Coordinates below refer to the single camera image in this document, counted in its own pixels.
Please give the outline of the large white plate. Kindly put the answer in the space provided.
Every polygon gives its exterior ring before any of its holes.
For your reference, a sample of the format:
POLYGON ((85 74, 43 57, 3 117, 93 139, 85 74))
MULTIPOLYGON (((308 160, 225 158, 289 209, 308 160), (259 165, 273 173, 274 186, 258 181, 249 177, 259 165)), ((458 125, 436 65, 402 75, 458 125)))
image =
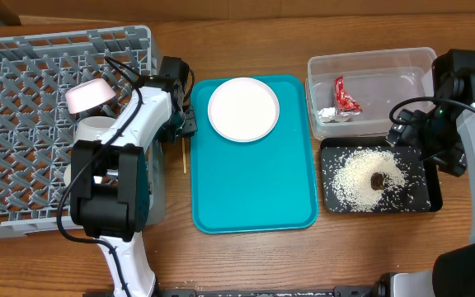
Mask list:
POLYGON ((210 96, 208 117, 213 129, 225 139, 249 143, 275 128, 280 104, 266 83, 255 78, 232 78, 210 96))

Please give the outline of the brown food scrap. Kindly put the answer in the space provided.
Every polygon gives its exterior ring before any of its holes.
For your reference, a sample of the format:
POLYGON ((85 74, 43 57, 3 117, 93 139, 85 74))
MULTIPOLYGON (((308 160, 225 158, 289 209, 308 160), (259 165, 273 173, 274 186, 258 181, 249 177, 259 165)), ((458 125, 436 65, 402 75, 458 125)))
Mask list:
POLYGON ((383 191, 388 186, 389 177, 387 173, 375 172, 370 178, 370 185, 374 191, 383 191))

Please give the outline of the grey bowl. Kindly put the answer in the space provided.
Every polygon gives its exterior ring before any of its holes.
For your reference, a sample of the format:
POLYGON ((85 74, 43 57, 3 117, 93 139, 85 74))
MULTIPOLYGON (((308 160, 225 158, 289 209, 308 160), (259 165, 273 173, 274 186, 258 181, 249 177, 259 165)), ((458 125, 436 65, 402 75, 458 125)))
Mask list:
POLYGON ((107 132, 114 123, 115 118, 106 116, 89 116, 84 118, 77 124, 77 128, 73 136, 73 143, 75 144, 79 140, 98 140, 100 136, 107 132))

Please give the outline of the small pink bowl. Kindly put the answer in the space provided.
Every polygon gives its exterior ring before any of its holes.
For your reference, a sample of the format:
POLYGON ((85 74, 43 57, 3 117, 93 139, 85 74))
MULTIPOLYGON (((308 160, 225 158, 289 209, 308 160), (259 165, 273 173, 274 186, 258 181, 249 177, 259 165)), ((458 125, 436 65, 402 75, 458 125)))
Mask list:
POLYGON ((113 97, 115 97, 115 91, 103 78, 81 83, 65 93, 70 114, 90 110, 113 97))

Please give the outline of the red snack wrapper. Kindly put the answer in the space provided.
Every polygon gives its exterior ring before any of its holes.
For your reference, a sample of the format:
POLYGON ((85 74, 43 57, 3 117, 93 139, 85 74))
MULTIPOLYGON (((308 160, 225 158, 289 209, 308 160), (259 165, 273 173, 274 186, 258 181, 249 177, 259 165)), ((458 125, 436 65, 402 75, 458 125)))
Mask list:
POLYGON ((360 104, 347 92, 342 76, 334 80, 334 97, 338 112, 362 112, 360 104))

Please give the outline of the white cup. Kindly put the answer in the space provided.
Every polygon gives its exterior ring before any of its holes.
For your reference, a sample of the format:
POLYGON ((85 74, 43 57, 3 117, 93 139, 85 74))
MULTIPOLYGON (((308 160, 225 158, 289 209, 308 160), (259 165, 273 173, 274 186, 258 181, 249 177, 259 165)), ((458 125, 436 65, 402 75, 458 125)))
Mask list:
POLYGON ((69 164, 63 173, 63 182, 65 186, 68 186, 71 182, 71 165, 69 164))

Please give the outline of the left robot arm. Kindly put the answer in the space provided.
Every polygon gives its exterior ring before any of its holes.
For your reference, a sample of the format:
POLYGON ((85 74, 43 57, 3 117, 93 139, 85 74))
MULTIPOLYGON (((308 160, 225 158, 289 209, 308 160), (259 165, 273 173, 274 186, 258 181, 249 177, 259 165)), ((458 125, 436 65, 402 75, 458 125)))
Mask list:
POLYGON ((180 58, 165 56, 157 74, 142 74, 110 56, 104 60, 132 87, 129 104, 98 139, 77 140, 71 180, 56 224, 67 240, 96 244, 114 281, 115 296, 156 296, 142 232, 150 211, 146 154, 155 142, 174 143, 196 131, 187 105, 195 75, 180 58))

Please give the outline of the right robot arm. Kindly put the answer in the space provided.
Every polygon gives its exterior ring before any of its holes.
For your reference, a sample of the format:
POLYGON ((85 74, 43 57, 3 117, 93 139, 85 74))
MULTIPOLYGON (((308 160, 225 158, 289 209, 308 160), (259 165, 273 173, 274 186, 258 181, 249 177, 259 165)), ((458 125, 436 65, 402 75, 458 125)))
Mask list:
POLYGON ((434 107, 409 111, 410 100, 389 112, 386 140, 419 148, 442 172, 468 173, 473 222, 466 247, 437 257, 432 269, 390 273, 374 287, 376 296, 475 296, 475 51, 451 49, 432 63, 434 107))

